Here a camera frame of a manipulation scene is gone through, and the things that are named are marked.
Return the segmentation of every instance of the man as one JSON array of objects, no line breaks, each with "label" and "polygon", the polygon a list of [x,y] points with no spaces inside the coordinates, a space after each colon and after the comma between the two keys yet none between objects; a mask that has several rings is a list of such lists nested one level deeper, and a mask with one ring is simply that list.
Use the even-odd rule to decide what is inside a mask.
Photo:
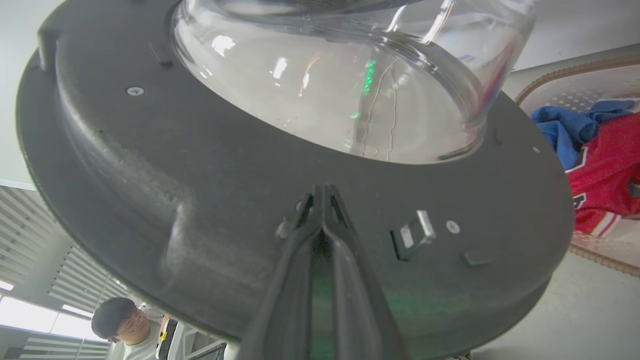
[{"label": "man", "polygon": [[137,308],[131,299],[114,297],[95,310],[91,330],[111,343],[124,342],[124,360],[156,360],[160,329],[166,319],[155,309]]}]

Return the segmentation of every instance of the blue cloth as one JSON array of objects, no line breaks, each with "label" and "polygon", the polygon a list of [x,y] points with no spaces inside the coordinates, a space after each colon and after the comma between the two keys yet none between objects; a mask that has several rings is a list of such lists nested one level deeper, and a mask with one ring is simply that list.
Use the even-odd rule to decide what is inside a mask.
[{"label": "blue cloth", "polygon": [[565,170],[572,168],[580,148],[598,136],[600,125],[617,117],[628,115],[633,100],[605,100],[596,102],[588,113],[577,113],[556,106],[544,106],[531,114],[531,118],[554,147]]}]

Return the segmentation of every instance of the black hair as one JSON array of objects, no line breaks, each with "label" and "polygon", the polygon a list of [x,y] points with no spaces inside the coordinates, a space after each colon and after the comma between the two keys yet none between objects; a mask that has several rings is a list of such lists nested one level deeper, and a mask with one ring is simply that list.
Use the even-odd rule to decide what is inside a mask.
[{"label": "black hair", "polygon": [[118,328],[136,312],[136,304],[125,297],[112,297],[93,313],[91,330],[102,339],[118,335]]}]

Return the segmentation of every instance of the red jersey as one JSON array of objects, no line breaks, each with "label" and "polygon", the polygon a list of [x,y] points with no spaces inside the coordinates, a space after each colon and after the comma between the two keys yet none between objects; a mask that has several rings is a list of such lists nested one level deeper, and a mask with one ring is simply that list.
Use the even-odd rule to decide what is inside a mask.
[{"label": "red jersey", "polygon": [[623,217],[640,214],[640,113],[610,120],[566,171],[573,192],[575,229],[606,236]]}]

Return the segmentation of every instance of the slatted ceiling panel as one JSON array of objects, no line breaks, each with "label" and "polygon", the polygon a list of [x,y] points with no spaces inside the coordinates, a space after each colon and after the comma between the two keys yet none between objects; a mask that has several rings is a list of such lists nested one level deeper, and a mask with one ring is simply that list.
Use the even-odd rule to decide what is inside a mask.
[{"label": "slatted ceiling panel", "polygon": [[15,359],[106,359],[109,343],[63,338],[54,335],[38,335],[27,339]]},{"label": "slatted ceiling panel", "polygon": [[24,284],[55,227],[42,205],[24,190],[0,186],[0,280]]},{"label": "slatted ceiling panel", "polygon": [[127,288],[77,247],[71,248],[49,291],[50,296],[90,313],[103,301],[127,293]]}]

